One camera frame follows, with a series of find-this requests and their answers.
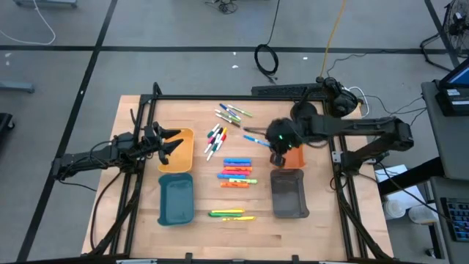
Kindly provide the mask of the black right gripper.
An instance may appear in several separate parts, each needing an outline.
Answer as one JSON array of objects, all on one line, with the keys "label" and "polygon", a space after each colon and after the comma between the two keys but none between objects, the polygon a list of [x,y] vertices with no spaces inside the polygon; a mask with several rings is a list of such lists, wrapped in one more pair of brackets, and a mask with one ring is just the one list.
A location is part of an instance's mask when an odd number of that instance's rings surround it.
[{"label": "black right gripper", "polygon": [[243,127],[243,130],[265,135],[272,152],[270,162],[275,166],[285,165],[284,154],[293,147],[298,148],[304,143],[302,125],[288,118],[275,119],[268,128]]}]

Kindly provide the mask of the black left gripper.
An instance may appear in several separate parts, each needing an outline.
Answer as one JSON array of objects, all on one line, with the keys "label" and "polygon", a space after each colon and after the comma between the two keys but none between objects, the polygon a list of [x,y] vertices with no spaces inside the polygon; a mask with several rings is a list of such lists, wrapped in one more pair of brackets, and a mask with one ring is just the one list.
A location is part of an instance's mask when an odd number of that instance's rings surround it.
[{"label": "black left gripper", "polygon": [[169,163],[167,155],[170,155],[184,140],[176,139],[172,142],[165,142],[164,140],[170,139],[180,132],[181,130],[177,129],[164,129],[158,122],[153,122],[151,125],[144,127],[142,141],[152,149],[151,153],[158,153],[158,158],[163,165],[167,165]]}]

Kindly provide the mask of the blue thin marker pen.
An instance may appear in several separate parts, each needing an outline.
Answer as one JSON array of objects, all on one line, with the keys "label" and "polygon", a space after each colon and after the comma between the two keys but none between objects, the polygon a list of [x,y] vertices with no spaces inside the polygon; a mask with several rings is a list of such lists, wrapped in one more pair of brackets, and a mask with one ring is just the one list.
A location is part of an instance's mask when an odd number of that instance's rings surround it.
[{"label": "blue thin marker pen", "polygon": [[244,138],[244,139],[247,139],[247,140],[249,140],[249,141],[251,141],[251,142],[256,142],[257,144],[260,144],[260,145],[263,145],[263,146],[266,146],[266,147],[270,147],[270,143],[264,142],[264,141],[262,141],[262,140],[260,140],[260,139],[254,138],[254,137],[252,137],[252,136],[243,135],[243,138]]},{"label": "blue thin marker pen", "polygon": [[226,105],[222,104],[222,103],[219,103],[219,106],[227,111],[231,116],[233,116],[234,118],[236,118],[237,120],[241,120],[239,116],[237,116],[232,110],[229,109],[229,107],[227,107]]}]

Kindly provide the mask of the black thin marker pen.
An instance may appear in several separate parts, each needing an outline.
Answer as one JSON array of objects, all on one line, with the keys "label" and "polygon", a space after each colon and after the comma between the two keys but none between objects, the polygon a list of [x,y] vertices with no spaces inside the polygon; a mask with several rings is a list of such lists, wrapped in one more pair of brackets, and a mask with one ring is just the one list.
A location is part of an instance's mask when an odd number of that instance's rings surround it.
[{"label": "black thin marker pen", "polygon": [[237,123],[237,122],[235,122],[235,121],[233,121],[233,120],[231,120],[231,119],[229,119],[229,118],[227,118],[227,117],[224,117],[224,116],[222,116],[222,115],[220,115],[220,114],[215,113],[215,115],[216,115],[217,117],[221,118],[222,120],[224,120],[224,121],[226,121],[226,122],[228,122],[228,123],[234,125],[235,127],[240,128],[240,124],[239,124],[239,123]]}]

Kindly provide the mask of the yellow plastic bin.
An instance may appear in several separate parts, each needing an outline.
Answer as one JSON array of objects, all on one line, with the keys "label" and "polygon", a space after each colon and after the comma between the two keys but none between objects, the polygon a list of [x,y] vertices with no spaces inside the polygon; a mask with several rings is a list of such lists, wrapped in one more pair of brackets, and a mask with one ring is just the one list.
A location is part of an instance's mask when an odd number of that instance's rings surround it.
[{"label": "yellow plastic bin", "polygon": [[158,170],[164,173],[189,172],[193,163],[194,132],[190,128],[181,128],[181,132],[171,137],[167,142],[175,142],[182,139],[183,142],[169,155],[168,165],[159,164]]}]

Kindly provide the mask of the black power strip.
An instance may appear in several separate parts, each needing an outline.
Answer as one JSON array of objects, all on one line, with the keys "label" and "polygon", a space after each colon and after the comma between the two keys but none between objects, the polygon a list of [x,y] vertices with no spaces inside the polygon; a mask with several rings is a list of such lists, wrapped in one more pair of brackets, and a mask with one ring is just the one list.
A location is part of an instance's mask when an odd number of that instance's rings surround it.
[{"label": "black power strip", "polygon": [[258,86],[251,88],[251,94],[254,96],[280,96],[280,97],[301,97],[304,92],[310,92],[310,98],[325,98],[326,94],[320,86],[316,84],[286,84]]}]

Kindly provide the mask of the orange plastic bin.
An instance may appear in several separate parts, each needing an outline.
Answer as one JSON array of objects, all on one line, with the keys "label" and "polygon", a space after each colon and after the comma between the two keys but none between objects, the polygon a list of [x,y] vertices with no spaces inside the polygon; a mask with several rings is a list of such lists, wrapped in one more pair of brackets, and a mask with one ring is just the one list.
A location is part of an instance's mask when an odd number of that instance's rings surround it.
[{"label": "orange plastic bin", "polygon": [[303,145],[299,147],[293,147],[291,150],[288,150],[284,155],[285,158],[285,169],[302,169],[306,162],[303,157]]}]

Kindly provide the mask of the teal plastic bin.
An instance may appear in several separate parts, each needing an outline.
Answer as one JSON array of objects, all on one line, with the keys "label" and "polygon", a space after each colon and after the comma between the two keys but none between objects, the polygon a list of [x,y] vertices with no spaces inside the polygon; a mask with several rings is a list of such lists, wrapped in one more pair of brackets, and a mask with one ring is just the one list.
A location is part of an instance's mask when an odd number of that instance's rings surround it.
[{"label": "teal plastic bin", "polygon": [[167,174],[160,177],[160,217],[162,226],[188,224],[193,220],[193,178],[188,173]]}]

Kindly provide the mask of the grey translucent plastic bin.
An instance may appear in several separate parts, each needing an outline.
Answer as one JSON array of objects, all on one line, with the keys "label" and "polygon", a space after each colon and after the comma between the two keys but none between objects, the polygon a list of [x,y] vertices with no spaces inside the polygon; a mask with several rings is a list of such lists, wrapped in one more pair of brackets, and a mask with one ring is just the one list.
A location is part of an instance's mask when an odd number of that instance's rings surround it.
[{"label": "grey translucent plastic bin", "polygon": [[273,213],[280,219],[309,216],[301,169],[274,169],[270,173]]}]

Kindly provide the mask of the black gooseneck desk lamp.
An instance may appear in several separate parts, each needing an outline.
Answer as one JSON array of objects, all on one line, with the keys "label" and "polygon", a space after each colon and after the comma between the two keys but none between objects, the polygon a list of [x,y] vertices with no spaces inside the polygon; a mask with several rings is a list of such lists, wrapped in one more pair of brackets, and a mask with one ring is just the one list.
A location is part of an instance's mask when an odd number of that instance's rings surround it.
[{"label": "black gooseneck desk lamp", "polygon": [[[315,106],[309,103],[309,95],[314,91],[325,93],[329,115],[319,115]],[[296,126],[303,128],[323,125],[324,122],[335,122],[352,113],[358,106],[358,99],[347,91],[335,78],[317,78],[317,83],[306,89],[299,102],[290,111],[290,117]]]}]

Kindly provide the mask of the white paper sheet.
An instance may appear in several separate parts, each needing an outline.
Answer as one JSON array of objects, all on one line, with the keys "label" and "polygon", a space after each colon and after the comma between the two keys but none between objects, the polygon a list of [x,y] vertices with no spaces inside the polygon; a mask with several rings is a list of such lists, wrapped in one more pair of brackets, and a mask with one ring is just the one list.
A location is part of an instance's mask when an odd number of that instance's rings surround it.
[{"label": "white paper sheet", "polygon": [[[387,180],[389,175],[390,177],[394,177],[401,173],[407,171],[407,167],[404,164],[387,167],[383,169],[381,166],[377,165],[377,169],[374,171],[375,177],[379,183]],[[411,193],[413,196],[417,197],[419,200],[424,202],[424,197],[422,196],[420,190],[417,186],[411,186],[405,189],[405,191]],[[411,197],[404,191],[394,192],[392,194],[387,194],[384,196],[385,201],[397,201],[404,210],[408,210],[412,207],[420,205],[420,202],[417,201],[415,198]]]}]

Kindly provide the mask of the white lidded cup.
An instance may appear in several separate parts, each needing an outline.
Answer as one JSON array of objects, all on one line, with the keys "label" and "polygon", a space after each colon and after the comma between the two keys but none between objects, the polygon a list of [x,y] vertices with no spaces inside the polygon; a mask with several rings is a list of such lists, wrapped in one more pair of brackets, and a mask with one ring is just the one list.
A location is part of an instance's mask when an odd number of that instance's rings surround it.
[{"label": "white lidded cup", "polygon": [[398,200],[388,200],[383,202],[383,212],[385,220],[400,219],[406,213],[402,203]]}]

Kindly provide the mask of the black desk support beam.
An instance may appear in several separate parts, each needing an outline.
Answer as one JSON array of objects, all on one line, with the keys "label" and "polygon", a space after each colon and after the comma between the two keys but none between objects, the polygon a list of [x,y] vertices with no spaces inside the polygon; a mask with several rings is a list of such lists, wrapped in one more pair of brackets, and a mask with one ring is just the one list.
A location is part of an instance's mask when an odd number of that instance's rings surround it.
[{"label": "black desk support beam", "polygon": [[443,177],[445,175],[440,157],[433,158],[394,176],[391,176],[388,169],[382,164],[381,167],[385,170],[385,176],[387,177],[386,180],[377,184],[381,196],[424,183],[431,177]]}]

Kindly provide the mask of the grey furniture foot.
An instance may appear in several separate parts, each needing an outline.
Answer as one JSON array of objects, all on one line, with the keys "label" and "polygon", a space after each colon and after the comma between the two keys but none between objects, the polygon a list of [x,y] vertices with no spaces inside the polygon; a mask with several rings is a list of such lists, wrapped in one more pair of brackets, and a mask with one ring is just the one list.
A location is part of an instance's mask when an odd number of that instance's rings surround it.
[{"label": "grey furniture foot", "polygon": [[34,93],[33,84],[17,81],[0,81],[0,90],[11,90],[16,92]]}]

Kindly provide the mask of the black wheeled object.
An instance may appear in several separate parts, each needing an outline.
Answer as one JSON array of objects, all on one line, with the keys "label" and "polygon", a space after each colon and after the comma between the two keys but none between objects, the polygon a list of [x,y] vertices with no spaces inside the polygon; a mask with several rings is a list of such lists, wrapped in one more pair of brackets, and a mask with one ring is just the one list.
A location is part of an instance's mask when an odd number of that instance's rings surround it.
[{"label": "black wheeled object", "polygon": [[9,132],[15,127],[13,116],[8,113],[0,113],[0,143],[2,143]]}]

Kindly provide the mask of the clear plastic container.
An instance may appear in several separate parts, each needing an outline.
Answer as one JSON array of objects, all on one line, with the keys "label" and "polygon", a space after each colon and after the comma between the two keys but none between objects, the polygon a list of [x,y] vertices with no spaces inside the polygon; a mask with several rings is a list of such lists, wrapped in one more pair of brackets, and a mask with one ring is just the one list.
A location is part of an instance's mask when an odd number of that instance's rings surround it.
[{"label": "clear plastic container", "polygon": [[415,224],[432,224],[438,221],[435,203],[418,205],[408,211],[410,220]]}]

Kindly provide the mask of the grey furniture base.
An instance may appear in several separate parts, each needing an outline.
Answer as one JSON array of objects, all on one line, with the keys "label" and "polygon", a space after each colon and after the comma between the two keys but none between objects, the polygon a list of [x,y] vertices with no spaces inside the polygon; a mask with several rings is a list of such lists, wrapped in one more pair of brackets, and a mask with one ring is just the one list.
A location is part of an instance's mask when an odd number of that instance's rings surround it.
[{"label": "grey furniture base", "polygon": [[22,6],[24,4],[33,4],[33,5],[68,5],[72,8],[78,7],[78,0],[13,0],[17,6]]}]

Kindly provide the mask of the black box with labels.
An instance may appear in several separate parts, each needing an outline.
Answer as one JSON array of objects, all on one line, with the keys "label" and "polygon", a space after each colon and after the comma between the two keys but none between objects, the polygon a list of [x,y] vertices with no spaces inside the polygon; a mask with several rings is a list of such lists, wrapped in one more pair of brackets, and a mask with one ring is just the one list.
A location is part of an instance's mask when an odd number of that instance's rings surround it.
[{"label": "black box with labels", "polygon": [[435,99],[444,116],[469,116],[469,88],[442,89]]}]

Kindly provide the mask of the grey desk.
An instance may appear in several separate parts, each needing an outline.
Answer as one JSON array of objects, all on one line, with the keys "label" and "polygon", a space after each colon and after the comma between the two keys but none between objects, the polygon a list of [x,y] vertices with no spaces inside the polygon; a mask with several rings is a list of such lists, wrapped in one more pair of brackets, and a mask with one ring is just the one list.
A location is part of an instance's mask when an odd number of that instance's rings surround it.
[{"label": "grey desk", "polygon": [[437,209],[447,214],[448,200],[469,203],[469,116],[444,116],[435,98],[436,84],[424,82],[421,89],[444,171],[442,177],[431,177],[430,183]]}]

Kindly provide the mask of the large monitor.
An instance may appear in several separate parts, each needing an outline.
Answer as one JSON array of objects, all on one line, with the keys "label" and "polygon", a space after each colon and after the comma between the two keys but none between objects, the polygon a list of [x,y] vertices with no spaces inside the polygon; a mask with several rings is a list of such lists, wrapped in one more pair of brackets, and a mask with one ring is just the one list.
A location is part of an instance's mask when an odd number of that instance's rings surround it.
[{"label": "large monitor", "polygon": [[469,58],[441,79],[439,85],[445,89],[454,87],[469,88]]}]

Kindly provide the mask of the black keyboard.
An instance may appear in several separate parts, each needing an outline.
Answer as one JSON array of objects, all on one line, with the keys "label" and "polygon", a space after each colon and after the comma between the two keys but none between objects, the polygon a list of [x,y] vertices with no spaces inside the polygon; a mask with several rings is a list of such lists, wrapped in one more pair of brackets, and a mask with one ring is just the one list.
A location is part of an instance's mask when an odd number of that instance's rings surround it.
[{"label": "black keyboard", "polygon": [[443,197],[444,215],[450,219],[448,229],[453,241],[469,243],[469,199]]}]

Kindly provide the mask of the black floor fan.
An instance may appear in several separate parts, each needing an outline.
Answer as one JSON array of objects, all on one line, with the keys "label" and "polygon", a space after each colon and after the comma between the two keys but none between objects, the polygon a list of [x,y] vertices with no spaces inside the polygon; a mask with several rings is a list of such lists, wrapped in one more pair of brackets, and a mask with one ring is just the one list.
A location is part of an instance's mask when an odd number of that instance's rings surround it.
[{"label": "black floor fan", "polygon": [[421,53],[428,64],[450,72],[451,69],[433,62],[426,46],[441,40],[445,52],[449,55],[453,67],[459,64],[459,58],[469,59],[469,0],[448,0],[444,7],[445,13],[441,21],[431,0],[424,0],[437,33],[420,43]]}]

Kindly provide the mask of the black aluminium table frame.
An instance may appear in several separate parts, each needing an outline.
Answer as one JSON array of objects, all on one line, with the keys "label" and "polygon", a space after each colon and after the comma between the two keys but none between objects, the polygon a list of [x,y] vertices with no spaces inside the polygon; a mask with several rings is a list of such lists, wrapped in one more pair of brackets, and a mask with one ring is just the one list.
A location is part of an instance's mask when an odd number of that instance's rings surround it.
[{"label": "black aluminium table frame", "polygon": [[[185,225],[159,225],[161,176],[158,158],[148,160],[134,227],[124,226],[123,235],[132,236],[130,256],[183,260],[187,252],[195,260],[208,263],[221,260],[228,264],[248,264],[251,260],[290,261],[296,254],[302,261],[344,261],[347,258],[339,205],[329,186],[332,162],[327,147],[303,150],[304,188],[309,216],[304,219],[278,219],[273,215],[270,192],[272,165],[266,147],[243,138],[243,132],[229,126],[226,141],[209,161],[204,149],[207,134],[219,123],[215,111],[219,103],[230,103],[249,111],[243,124],[265,127],[273,119],[286,117],[291,100],[269,101],[240,96],[223,96],[205,100],[158,99],[155,119],[167,129],[190,128],[194,132],[191,175],[194,187],[195,215]],[[221,188],[217,174],[225,158],[250,158],[252,177],[258,180],[249,188]],[[244,209],[242,216],[256,216],[253,221],[222,221],[210,217],[211,210]]]}]

